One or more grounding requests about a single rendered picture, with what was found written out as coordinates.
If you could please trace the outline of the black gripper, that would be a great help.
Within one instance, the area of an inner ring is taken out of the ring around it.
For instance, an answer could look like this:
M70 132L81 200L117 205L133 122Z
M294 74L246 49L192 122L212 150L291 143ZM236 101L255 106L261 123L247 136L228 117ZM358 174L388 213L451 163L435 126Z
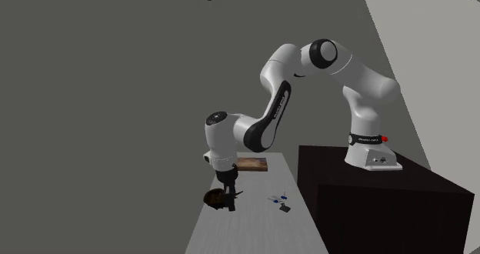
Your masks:
M235 211L235 200L237 196L242 193L236 192L235 181L238 178L238 166L233 165L232 169L224 172L216 171L216 178L224 185L224 207L229 210L229 212Z

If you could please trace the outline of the dark brown bowl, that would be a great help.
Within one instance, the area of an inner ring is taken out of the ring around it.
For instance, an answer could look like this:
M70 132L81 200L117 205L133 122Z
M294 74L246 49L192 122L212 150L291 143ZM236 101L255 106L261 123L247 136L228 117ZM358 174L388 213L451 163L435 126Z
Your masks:
M204 194L203 202L213 209L223 209L226 207L225 190L211 189Z

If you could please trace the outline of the brown wooden board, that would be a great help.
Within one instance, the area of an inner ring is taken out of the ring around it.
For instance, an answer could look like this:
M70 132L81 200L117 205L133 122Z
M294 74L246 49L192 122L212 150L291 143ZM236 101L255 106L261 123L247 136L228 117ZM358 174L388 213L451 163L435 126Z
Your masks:
M268 171L268 163L266 158L238 157L235 164L238 167L238 170L242 172Z

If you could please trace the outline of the blue key bunch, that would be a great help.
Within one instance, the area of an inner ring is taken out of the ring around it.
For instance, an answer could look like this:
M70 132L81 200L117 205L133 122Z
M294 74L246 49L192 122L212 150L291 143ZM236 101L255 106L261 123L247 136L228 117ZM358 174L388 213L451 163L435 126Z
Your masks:
M283 212L290 212L292 209L287 205L288 197L286 196L286 192L283 192L280 196L270 196L267 200L279 205L279 209Z

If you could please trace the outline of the black robot stand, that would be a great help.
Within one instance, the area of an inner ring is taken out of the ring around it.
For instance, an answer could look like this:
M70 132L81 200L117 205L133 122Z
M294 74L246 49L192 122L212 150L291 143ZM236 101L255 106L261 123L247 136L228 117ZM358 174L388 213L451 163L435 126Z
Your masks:
M367 171L345 155L298 149L298 188L329 254L464 254L474 193L402 155L401 171Z

